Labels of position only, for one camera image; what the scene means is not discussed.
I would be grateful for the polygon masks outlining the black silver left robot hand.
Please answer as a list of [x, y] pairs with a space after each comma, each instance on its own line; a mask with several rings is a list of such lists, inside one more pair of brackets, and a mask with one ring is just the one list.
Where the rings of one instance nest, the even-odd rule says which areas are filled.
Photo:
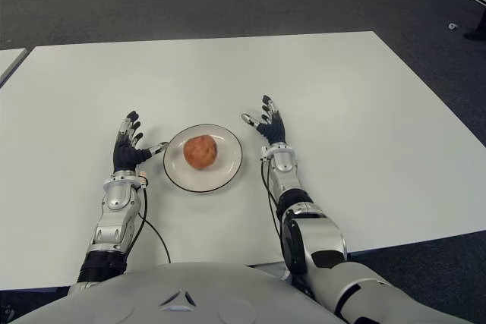
[[113, 150], [113, 172], [136, 171], [136, 167], [163, 152], [168, 142], [161, 142], [146, 149], [137, 148], [137, 143], [144, 136], [143, 133], [136, 134], [141, 126], [139, 114], [136, 111], [130, 112], [122, 121], [118, 129]]

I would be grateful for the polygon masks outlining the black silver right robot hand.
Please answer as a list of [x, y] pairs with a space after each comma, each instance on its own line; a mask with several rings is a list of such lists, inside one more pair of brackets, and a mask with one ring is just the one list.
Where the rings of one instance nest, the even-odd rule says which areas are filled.
[[273, 145], [274, 143], [285, 143], [285, 125], [279, 113], [279, 109], [268, 95], [263, 95], [262, 110], [264, 113], [261, 115], [260, 120], [257, 120], [246, 113], [243, 113], [241, 118], [246, 124], [253, 127], [253, 129], [263, 136], [270, 145]]

